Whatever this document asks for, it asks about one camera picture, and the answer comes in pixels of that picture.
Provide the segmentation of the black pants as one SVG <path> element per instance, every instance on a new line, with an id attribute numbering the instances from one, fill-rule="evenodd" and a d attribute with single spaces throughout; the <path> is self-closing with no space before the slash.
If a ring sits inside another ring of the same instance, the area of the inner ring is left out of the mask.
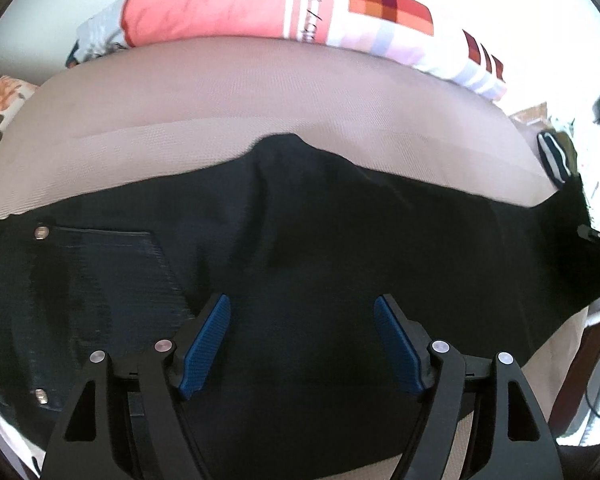
<path id="1" fill-rule="evenodd" d="M 373 322 L 392 295 L 461 352 L 527 362 L 600 297 L 578 180 L 533 207 L 268 136 L 230 162 L 0 221 L 0 410 L 45 446 L 94 350 L 231 320 L 184 422 L 216 479 L 316 479 L 403 450 L 418 408 Z"/>

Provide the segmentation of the beige mesh bed mat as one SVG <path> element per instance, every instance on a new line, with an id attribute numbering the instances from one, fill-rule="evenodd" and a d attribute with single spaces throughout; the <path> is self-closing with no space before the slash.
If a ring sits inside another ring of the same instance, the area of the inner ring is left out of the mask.
<path id="1" fill-rule="evenodd" d="M 347 50 L 199 38 L 51 77 L 0 144 L 0 219 L 225 162 L 296 133 L 366 168 L 520 205 L 550 196 L 535 129 L 457 84 Z"/>

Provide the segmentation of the long pink plaid bolster pillow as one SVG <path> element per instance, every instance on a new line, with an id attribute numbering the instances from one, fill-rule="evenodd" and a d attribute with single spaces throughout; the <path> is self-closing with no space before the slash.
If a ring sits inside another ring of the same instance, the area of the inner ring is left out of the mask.
<path id="1" fill-rule="evenodd" d="M 116 0 L 79 25 L 65 65 L 200 37 L 284 39 L 413 67 L 497 101 L 503 63 L 418 0 Z"/>

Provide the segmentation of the dark striped folded cloth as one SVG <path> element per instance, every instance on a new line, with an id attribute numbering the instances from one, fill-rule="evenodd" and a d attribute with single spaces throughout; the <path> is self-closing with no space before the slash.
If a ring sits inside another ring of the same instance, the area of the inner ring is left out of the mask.
<path id="1" fill-rule="evenodd" d="M 540 159 L 550 181 L 562 188 L 567 181 L 579 174 L 577 151 L 568 133 L 544 130 L 536 136 Z"/>

